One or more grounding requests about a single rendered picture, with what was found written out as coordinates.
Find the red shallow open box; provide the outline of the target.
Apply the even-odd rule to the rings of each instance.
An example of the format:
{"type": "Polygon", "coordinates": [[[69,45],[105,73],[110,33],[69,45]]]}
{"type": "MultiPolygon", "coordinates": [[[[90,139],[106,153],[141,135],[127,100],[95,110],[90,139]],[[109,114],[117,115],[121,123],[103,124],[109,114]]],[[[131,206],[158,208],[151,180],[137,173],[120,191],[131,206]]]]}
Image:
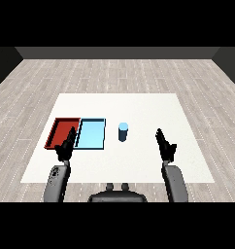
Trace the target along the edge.
{"type": "Polygon", "coordinates": [[[53,150],[55,145],[61,145],[67,138],[72,127],[75,129],[79,128],[80,120],[80,118],[56,118],[44,148],[53,150]]]}

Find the small blue can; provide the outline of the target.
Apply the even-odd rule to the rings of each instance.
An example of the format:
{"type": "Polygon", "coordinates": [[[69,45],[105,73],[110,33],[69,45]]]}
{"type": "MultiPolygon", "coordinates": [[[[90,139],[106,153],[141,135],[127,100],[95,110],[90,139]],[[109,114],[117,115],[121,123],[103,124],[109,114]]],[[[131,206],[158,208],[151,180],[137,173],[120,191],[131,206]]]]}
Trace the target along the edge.
{"type": "Polygon", "coordinates": [[[128,124],[120,123],[118,126],[118,140],[120,142],[124,142],[126,140],[127,132],[128,132],[128,124]]]}

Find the light blue shallow open box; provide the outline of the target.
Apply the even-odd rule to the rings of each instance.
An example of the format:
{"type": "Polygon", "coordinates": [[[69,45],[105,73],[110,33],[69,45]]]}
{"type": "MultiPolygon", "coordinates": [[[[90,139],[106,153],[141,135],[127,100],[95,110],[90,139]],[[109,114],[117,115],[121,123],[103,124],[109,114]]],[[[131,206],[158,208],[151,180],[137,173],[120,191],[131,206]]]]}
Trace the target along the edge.
{"type": "Polygon", "coordinates": [[[75,150],[103,150],[106,120],[103,118],[83,118],[77,131],[75,150]]]}

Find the dark grey robot body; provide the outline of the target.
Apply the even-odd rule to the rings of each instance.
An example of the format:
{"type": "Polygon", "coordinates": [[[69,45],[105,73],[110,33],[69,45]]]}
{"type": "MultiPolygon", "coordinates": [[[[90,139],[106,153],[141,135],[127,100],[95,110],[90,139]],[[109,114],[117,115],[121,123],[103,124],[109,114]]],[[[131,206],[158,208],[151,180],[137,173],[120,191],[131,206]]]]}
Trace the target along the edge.
{"type": "Polygon", "coordinates": [[[131,192],[127,183],[121,184],[121,190],[115,191],[114,184],[108,183],[106,190],[88,198],[88,202],[147,202],[144,195],[131,192]]]}

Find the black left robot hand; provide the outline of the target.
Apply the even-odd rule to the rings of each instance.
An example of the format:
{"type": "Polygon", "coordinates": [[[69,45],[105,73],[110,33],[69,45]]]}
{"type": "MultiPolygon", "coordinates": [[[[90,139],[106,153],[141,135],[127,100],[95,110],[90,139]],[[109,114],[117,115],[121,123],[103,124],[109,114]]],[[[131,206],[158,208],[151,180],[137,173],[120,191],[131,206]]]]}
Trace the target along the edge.
{"type": "Polygon", "coordinates": [[[69,160],[72,157],[75,139],[76,131],[75,128],[72,126],[67,135],[67,138],[62,142],[62,144],[54,146],[59,161],[69,160]]]}

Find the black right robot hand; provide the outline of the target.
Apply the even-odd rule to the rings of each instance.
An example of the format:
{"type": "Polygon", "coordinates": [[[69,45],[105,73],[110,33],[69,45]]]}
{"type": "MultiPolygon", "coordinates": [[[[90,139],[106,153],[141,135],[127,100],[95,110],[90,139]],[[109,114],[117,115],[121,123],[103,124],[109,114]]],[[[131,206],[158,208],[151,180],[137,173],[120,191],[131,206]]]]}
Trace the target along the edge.
{"type": "Polygon", "coordinates": [[[176,149],[177,149],[177,145],[176,144],[170,144],[162,130],[159,128],[157,131],[156,131],[156,134],[155,134],[155,139],[156,139],[156,142],[159,146],[159,151],[160,151],[160,155],[161,155],[161,158],[163,161],[170,161],[170,162],[173,162],[174,161],[174,155],[176,153],[176,149]]]}

